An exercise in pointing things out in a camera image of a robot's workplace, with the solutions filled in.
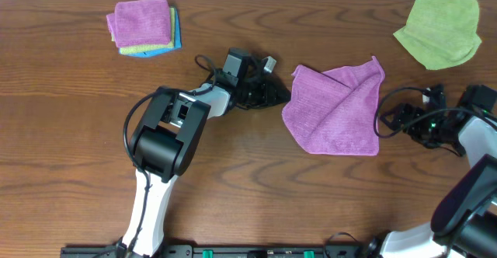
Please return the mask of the purple microfiber cloth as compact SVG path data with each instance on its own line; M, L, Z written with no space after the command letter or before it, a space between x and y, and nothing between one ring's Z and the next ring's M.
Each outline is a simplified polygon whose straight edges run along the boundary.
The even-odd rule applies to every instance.
M385 73L376 57L324 72L300 64L292 76L291 99L282 118L307 153L378 154L374 114Z

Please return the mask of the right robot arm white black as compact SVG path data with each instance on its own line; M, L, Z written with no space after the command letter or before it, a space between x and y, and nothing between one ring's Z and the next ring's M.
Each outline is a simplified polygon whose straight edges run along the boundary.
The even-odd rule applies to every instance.
M445 148L468 160L470 169L442 199L430 222L389 232L373 257L494 257L496 215L496 91L469 85L448 107L442 85L421 90L423 107L400 103L374 114L393 135L401 132L424 148Z

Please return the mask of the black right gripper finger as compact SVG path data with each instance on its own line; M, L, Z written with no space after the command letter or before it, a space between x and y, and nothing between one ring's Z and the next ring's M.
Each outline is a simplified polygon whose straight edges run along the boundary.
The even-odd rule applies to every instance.
M402 120L405 116L405 103L399 103L397 106L393 107L380 115L381 120Z
M380 120L392 131L401 130L406 123L406 119L401 116L381 116Z

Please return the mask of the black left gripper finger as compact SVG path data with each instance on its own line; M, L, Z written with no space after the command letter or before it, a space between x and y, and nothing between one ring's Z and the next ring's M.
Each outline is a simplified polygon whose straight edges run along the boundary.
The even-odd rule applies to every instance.
M290 95L290 90L286 87L284 82L280 78L271 78L270 79L273 88L276 90L278 95Z
M273 94L271 103L276 106L282 103L288 103L291 99L290 92L276 92Z

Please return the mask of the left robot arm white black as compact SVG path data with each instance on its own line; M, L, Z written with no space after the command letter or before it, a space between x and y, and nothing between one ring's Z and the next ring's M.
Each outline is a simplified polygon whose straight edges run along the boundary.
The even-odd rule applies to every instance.
M290 100L273 74L276 59L231 48L224 66L205 58L209 75L196 89L165 86L138 101L147 107L134 132L123 125L125 151L136 169L137 190L129 227L116 245L118 257L153 257L164 239L173 186L193 160L206 122L235 107L260 110Z

